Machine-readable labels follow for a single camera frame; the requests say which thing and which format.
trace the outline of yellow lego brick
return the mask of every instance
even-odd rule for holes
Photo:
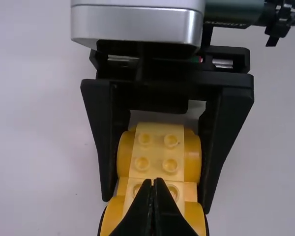
[[[127,187],[128,187],[127,177],[121,177],[118,182],[117,196],[126,196]]]
[[[199,203],[185,202],[185,220],[199,236],[206,235],[206,221]]]
[[[103,224],[100,232],[101,236],[109,236],[121,222],[123,218],[123,205],[124,197],[122,196],[113,197],[109,201],[103,218]]]
[[[165,181],[176,205],[182,215],[185,214],[185,191],[183,182]]]
[[[184,128],[182,125],[139,123],[129,177],[184,181]]]
[[[126,194],[125,194],[124,206],[123,206],[123,211],[122,211],[123,217],[127,214],[128,210],[129,210],[129,208],[130,208],[135,196],[137,195],[144,180],[145,179],[138,179],[138,178],[129,178],[128,179],[127,190],[126,190]]]
[[[192,130],[185,129],[184,181],[199,183],[201,176],[201,142]]]
[[[117,207],[116,218],[120,217],[118,223],[129,210],[143,181],[160,177],[165,180],[187,222],[199,235],[205,235],[204,213],[197,203],[201,162],[200,138],[182,125],[139,123],[124,132],[117,153],[118,204],[112,199]]]
[[[184,184],[184,201],[185,202],[198,202],[197,184],[185,182]]]
[[[126,131],[120,138],[117,152],[118,177],[129,177],[134,137],[135,132]]]

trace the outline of lego stud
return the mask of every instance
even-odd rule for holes
[[[140,183],[136,184],[136,185],[133,187],[133,198],[136,197],[136,195],[138,194],[138,191],[140,190],[140,188],[141,188],[141,184],[140,184]]]
[[[163,170],[169,174],[175,174],[178,170],[178,163],[175,159],[165,159],[163,161]]]
[[[179,199],[179,190],[174,185],[167,186],[175,202]]]
[[[143,146],[148,146],[152,143],[152,137],[150,134],[142,133],[139,135],[139,144]]]
[[[164,144],[167,148],[172,149],[175,148],[179,144],[179,142],[174,134],[168,134],[164,138]]]
[[[140,172],[144,172],[149,169],[149,160],[144,156],[136,158],[134,164],[136,169]]]

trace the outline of black mount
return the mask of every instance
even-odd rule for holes
[[[97,147],[104,201],[114,193],[116,153],[129,126],[130,110],[185,114],[189,100],[201,100],[206,101],[206,110],[198,128],[203,158],[198,202],[209,213],[222,166],[254,103],[249,50],[209,46],[212,29],[204,28],[196,62],[180,53],[195,50],[188,46],[173,51],[172,45],[100,40],[97,51],[91,51],[96,80],[83,80],[81,91]],[[154,57],[151,47],[161,47],[168,57]],[[125,64],[109,55],[138,60]],[[232,67],[219,68],[215,59],[232,61]]]

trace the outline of silver metal housing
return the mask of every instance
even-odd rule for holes
[[[204,0],[72,0],[71,39],[201,45]]]

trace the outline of white background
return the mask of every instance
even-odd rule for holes
[[[266,41],[257,27],[213,37],[251,50],[256,102],[220,177],[212,236],[295,236],[295,29]],[[88,57],[70,41],[69,1],[0,0],[0,236],[97,235],[105,203],[79,88],[95,77]]]

